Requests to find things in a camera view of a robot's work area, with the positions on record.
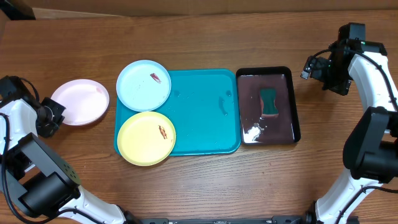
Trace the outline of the light blue plate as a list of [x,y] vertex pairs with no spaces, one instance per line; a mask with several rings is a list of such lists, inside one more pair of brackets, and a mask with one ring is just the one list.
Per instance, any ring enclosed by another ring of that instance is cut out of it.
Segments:
[[121,103],[133,111],[153,111],[162,106],[172,88],[168,71],[152,60],[127,65],[118,76],[116,92]]

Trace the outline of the pink plate with red stain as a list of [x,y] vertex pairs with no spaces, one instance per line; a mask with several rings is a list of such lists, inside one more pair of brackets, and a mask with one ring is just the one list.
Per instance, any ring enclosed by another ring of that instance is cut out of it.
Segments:
[[51,96],[65,107],[63,124],[83,126],[100,119],[108,109],[109,93],[100,83],[77,79],[64,83]]

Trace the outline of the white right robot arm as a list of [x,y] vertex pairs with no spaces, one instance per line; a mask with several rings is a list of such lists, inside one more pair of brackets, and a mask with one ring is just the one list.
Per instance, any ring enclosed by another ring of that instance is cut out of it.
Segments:
[[322,81],[332,89],[343,78],[354,82],[364,114],[343,148],[344,169],[329,191],[308,209],[302,223],[357,223],[350,215],[374,190],[386,192],[385,184],[397,177],[397,88],[388,68],[382,43],[344,38],[309,57],[301,77]]

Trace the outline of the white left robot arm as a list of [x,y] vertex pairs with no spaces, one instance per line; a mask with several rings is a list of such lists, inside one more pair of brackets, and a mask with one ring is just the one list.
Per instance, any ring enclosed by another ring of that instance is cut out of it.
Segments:
[[23,223],[139,223],[81,186],[74,168],[38,137],[39,112],[51,111],[27,96],[1,100],[1,192],[12,214]]

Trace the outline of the green and pink sponge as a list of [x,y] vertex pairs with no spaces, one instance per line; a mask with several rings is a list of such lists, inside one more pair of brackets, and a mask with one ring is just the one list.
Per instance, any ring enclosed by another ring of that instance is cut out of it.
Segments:
[[275,105],[276,90],[273,88],[263,88],[259,92],[261,102],[261,117],[277,117],[279,111]]

